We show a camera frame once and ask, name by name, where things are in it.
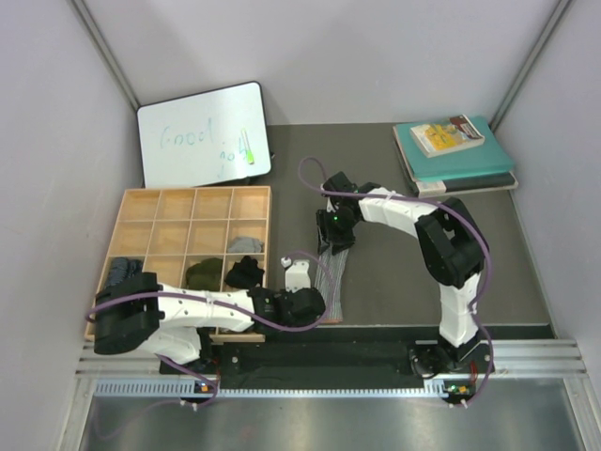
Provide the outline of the grey striped boxer shorts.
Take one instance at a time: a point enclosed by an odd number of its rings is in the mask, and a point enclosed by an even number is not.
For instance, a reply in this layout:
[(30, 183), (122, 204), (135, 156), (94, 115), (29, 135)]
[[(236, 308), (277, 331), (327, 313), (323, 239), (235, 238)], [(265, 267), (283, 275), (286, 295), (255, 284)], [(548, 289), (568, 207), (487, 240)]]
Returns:
[(341, 291), (348, 253), (349, 250), (346, 249), (334, 255), (331, 248), (328, 248), (318, 258), (320, 264), (316, 270), (315, 286), (328, 309), (323, 319), (324, 323), (337, 323), (343, 320)]

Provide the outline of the light grey underwear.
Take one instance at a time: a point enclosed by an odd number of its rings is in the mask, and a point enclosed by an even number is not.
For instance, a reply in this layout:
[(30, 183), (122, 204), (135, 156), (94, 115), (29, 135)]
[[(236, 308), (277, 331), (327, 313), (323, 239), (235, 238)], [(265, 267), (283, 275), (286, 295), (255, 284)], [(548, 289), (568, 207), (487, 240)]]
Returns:
[(261, 254), (264, 242), (260, 239), (247, 236), (234, 238), (227, 248), (228, 254)]

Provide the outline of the green sports bra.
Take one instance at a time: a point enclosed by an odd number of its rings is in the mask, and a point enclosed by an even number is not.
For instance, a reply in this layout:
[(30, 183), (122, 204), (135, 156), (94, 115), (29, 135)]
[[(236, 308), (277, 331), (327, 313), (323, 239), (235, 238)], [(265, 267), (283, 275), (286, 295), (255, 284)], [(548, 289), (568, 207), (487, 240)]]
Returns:
[(206, 258), (190, 266), (185, 272), (185, 287), (191, 290), (219, 291), (223, 260)]

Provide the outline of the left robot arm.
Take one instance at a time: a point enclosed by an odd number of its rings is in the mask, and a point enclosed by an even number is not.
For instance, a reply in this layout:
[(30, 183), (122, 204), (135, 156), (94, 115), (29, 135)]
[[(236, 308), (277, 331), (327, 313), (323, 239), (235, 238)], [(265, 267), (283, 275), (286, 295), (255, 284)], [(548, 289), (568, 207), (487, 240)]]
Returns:
[(304, 332), (318, 324), (326, 309), (322, 295), (312, 287), (189, 290), (159, 282), (154, 272), (141, 272), (101, 290), (87, 320), (94, 324), (98, 355), (141, 350), (199, 373), (213, 359), (203, 329), (263, 335)]

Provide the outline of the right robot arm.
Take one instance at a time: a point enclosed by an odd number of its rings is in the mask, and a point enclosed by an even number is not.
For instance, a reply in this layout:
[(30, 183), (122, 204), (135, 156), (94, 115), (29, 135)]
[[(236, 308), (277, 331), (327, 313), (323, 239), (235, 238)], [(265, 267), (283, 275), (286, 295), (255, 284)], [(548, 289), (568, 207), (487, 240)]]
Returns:
[(379, 224), (404, 232), (419, 243), (428, 273), (439, 284), (441, 321), (436, 346), (411, 354), (426, 373), (462, 370), (478, 346), (473, 319), (475, 298), (488, 246), (463, 202), (421, 202), (375, 183), (358, 186), (338, 172), (320, 186), (327, 207), (316, 213), (318, 252), (335, 257), (356, 241), (354, 227)]

